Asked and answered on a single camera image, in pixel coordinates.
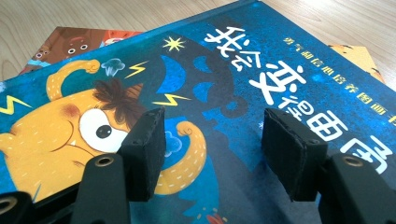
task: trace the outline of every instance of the brown hair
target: brown hair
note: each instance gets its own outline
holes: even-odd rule
[[[118,124],[126,122],[128,128],[132,129],[146,111],[146,108],[138,102],[142,87],[143,84],[138,84],[124,90],[121,82],[116,78],[108,82],[98,80],[95,83],[96,91],[93,96],[105,103],[101,106],[102,110],[116,110],[115,120]]]

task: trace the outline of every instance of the black pupil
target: black pupil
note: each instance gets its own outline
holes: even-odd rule
[[[109,125],[103,125],[96,130],[96,135],[99,138],[107,138],[111,135],[111,127]]]

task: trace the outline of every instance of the crescent shape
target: crescent shape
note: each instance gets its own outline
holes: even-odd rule
[[[184,157],[175,165],[162,170],[158,178],[156,194],[173,194],[189,186],[201,173],[206,161],[206,141],[201,130],[193,123],[182,121],[177,125],[180,136],[190,138],[190,146]]]
[[[87,73],[95,74],[100,68],[97,60],[79,60],[67,63],[58,72],[50,75],[47,79],[47,95],[51,101],[62,98],[61,87],[64,80],[73,72],[84,69]]]

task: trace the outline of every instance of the cartoon eye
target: cartoon eye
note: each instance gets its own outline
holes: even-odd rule
[[[74,53],[76,53],[76,50],[75,50],[75,49],[69,49],[69,50],[67,51],[67,53],[69,53],[69,54],[74,54]]]
[[[103,152],[117,152],[128,134],[111,127],[105,112],[96,108],[81,116],[79,131],[90,147]]]

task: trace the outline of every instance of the yellow lightning bolt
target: yellow lightning bolt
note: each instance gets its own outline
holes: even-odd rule
[[[132,73],[131,75],[129,75],[128,77],[134,76],[134,75],[136,75],[136,74],[138,74],[138,73],[141,73],[141,72],[143,72],[144,70],[146,70],[145,67],[139,67],[139,66],[142,65],[143,63],[135,64],[135,65],[129,67],[129,69],[136,70],[136,71],[133,72],[133,73]]]
[[[163,48],[169,47],[169,51],[171,51],[172,49],[177,49],[177,51],[179,51],[178,48],[184,48],[184,46],[182,46],[181,44],[185,43],[185,41],[180,41],[180,38],[177,40],[172,39],[172,37],[169,36],[169,40],[164,40],[167,44],[163,46]]]
[[[167,102],[153,102],[153,104],[155,104],[155,105],[177,105],[177,102],[175,99],[190,100],[189,98],[178,96],[178,95],[172,95],[172,94],[165,94],[165,97],[168,99],[169,103],[167,103]]]
[[[28,104],[26,104],[24,101],[17,99],[13,96],[7,95],[7,108],[0,107],[0,113],[8,114],[8,115],[14,114],[14,102],[21,104],[21,105],[31,107]]]

